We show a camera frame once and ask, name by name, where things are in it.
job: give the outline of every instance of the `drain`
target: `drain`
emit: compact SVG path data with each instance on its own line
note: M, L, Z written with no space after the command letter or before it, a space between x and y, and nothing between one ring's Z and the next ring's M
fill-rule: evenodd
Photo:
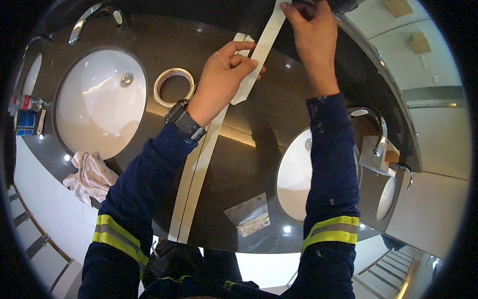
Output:
M305 141L305 149L310 151L312 149L312 139L311 138L307 138L307 140Z
M126 73L121 78L121 86L128 87L133 82L133 74Z

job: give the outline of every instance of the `wristwatch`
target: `wristwatch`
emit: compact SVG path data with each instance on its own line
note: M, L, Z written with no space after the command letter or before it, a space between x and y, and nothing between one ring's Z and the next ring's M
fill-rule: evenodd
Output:
M176 105L172 106L169 109L169 112L164 117L164 123L172 123L180 132L185 134L188 138L191 138L194 141L199 141L206 130L198 125L192 118L189 116L189 113L186 111L186 107L189 104L189 100L180 100Z

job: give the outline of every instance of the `faucet spout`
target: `faucet spout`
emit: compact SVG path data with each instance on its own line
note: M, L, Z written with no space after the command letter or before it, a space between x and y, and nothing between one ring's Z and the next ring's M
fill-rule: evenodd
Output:
M408 184L407 189L410 190L410 186L413 184L413 171L410 169L410 167L403 163L393 163L393 162L389 163L389 167L393 170L403 169L408 172L408 174L410 175L410 183Z
M97 3L88 8L87 11L84 12L78 19L75 26L73 27L73 30L71 31L70 39L68 40L69 45L74 45L78 41L78 38L80 37L80 34L88 18L98 10L110 13L114 17L114 20L118 27L125 29L128 28L130 18L127 14L124 13L124 11L115 6L103 6L103 3Z
M378 158L382 157L385 150L387 149L387 139L388 139L388 128L385 119L382 114L376 109L370 109L365 107L355 107L347 110L350 114L350 118L355 118L362 115L369 115L375 120L379 126L380 136L375 144L373 154Z

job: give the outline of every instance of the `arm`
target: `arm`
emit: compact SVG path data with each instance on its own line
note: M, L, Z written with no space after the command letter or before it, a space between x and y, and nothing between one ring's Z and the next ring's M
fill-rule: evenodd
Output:
M199 87L187 107L191 118L206 127L232 100L257 61L238 50L253 43L231 42L207 61ZM197 146L173 124L148 140L141 153L109 189L83 265L79 298L137 298L142 271L152 243L152 217L181 163Z
M306 102L311 119L313 171L304 243L298 276L287 295L354 298L351 279L359 224L359 188L353 128L335 77L337 25L326 1L314 7L283 6L316 96Z

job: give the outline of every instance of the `hand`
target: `hand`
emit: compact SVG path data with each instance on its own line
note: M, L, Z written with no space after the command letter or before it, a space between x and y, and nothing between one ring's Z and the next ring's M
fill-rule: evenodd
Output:
M239 50L252 50L254 43L229 42L209 57L201 79L186 110L200 126L206 127L236 95L241 81L257 67L257 60L234 55ZM257 80L265 72L262 67Z
M327 1L281 3L281 9L292 24L295 46L309 75L316 97L340 92L335 77L337 22Z

